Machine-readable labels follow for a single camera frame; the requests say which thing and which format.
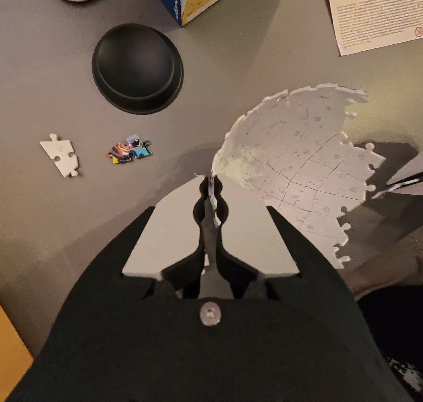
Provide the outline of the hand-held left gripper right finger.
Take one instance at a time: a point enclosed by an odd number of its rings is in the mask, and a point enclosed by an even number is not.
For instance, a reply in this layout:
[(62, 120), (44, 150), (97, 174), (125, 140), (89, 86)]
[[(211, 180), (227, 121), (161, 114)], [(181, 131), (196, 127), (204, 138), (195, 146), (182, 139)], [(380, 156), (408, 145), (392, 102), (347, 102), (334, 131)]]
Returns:
[(215, 176), (213, 185), (225, 254), (260, 278), (298, 275), (296, 262), (264, 202), (227, 176)]

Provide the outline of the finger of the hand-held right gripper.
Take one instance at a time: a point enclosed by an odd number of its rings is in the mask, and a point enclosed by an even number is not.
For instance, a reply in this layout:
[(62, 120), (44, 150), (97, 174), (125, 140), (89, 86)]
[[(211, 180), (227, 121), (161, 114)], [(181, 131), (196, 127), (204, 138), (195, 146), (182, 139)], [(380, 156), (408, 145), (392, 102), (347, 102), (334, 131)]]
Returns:
[(423, 195), (423, 155), (418, 154), (387, 182), (385, 188), (375, 193), (371, 199), (383, 198), (384, 195), (396, 193), (414, 196)]

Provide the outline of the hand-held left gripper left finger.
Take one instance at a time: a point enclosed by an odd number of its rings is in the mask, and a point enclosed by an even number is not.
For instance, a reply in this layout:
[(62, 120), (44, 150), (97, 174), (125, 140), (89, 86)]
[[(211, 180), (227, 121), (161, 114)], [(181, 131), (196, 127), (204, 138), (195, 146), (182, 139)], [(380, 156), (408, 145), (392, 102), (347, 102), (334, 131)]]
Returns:
[(122, 274), (127, 277), (165, 279), (165, 271), (194, 254), (200, 244), (200, 222), (194, 208), (203, 201), (201, 185), (206, 176), (196, 176), (162, 198), (154, 207)]

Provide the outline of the partly built puzzle ball shell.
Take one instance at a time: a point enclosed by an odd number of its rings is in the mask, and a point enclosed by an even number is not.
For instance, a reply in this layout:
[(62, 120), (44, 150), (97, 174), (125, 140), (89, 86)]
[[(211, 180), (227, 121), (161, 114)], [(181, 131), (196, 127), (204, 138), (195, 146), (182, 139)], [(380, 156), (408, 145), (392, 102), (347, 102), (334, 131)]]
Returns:
[(349, 238), (340, 225), (342, 209), (351, 211), (376, 190), (369, 184), (385, 157), (347, 142), (347, 108), (367, 103), (366, 92), (335, 83), (319, 84), (266, 97), (241, 116), (225, 135), (211, 167), (209, 195), (213, 209), (214, 177), (225, 175), (282, 214), (326, 257), (343, 269), (338, 246)]

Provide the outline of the colourful printed puzzle piece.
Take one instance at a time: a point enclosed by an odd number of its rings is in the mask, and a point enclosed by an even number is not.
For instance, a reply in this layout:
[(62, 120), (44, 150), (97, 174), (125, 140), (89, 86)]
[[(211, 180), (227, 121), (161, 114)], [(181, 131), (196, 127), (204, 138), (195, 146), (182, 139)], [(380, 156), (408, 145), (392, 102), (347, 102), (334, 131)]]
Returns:
[(113, 164), (123, 164), (134, 160), (149, 157), (152, 155), (150, 150), (151, 141), (142, 140), (138, 135), (133, 134), (126, 140), (119, 142), (108, 151), (106, 156), (110, 158)]

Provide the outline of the white puzzle piece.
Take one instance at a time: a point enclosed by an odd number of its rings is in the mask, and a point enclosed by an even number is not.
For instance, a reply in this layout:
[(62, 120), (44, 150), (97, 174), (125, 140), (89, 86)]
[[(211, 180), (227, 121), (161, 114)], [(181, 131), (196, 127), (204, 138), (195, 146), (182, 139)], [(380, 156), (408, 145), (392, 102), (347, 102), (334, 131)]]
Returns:
[(54, 133), (49, 135), (50, 140), (40, 141), (41, 147), (54, 161), (56, 168), (63, 177), (77, 177), (79, 162), (70, 140), (59, 139)]

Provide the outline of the black round ball stand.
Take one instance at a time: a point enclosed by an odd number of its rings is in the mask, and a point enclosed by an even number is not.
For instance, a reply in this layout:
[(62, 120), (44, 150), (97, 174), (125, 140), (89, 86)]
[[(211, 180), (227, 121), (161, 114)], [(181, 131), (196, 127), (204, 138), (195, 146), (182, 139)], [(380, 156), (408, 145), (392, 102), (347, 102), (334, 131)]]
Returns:
[(167, 108), (184, 79), (182, 58), (173, 42), (160, 31), (135, 23), (108, 30), (93, 51), (91, 67), (103, 97), (135, 115)]

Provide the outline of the white instruction sheet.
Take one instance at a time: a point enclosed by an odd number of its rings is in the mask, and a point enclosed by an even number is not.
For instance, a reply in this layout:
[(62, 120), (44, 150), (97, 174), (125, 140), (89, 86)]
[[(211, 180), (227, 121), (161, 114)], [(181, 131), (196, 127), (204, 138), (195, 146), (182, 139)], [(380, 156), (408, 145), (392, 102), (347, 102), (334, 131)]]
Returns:
[(423, 0), (329, 0), (341, 56), (422, 40)]

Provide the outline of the yellow box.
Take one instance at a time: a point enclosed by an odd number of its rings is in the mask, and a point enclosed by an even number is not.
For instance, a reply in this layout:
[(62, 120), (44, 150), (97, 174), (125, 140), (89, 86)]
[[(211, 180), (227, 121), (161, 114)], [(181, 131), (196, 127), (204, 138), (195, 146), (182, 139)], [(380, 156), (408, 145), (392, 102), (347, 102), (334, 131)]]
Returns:
[(33, 356), (0, 308), (0, 400), (7, 399), (33, 363)]

